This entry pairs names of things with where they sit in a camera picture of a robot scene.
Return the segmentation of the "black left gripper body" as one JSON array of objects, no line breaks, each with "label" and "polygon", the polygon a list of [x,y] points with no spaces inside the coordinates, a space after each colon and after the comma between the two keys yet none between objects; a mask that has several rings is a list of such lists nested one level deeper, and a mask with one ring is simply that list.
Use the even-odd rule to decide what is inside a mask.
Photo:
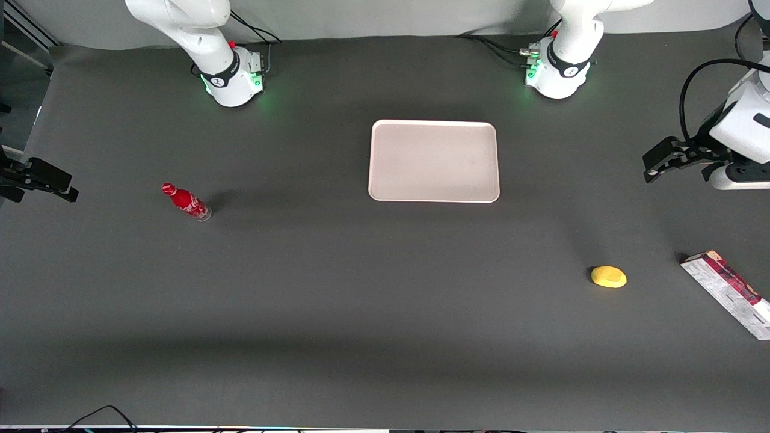
[{"label": "black left gripper body", "polygon": [[680,107],[680,126],[682,128],[682,134],[685,136],[685,143],[689,147],[688,153],[693,156],[695,162],[709,165],[709,168],[704,169],[704,178],[709,178],[710,175],[715,172],[716,168],[723,167],[723,165],[728,165],[733,162],[732,151],[710,135],[712,129],[714,129],[718,122],[723,118],[725,106],[726,102],[723,102],[714,109],[702,121],[701,126],[698,127],[698,131],[696,131],[696,134],[692,137],[686,126],[684,107]]}]

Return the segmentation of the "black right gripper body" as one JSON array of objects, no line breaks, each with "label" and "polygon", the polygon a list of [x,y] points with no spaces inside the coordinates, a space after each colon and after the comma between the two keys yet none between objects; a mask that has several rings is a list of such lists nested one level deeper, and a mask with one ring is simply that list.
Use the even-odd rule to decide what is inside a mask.
[{"label": "black right gripper body", "polygon": [[13,203],[21,203],[28,190],[28,164],[23,154],[1,148],[1,196]]}]

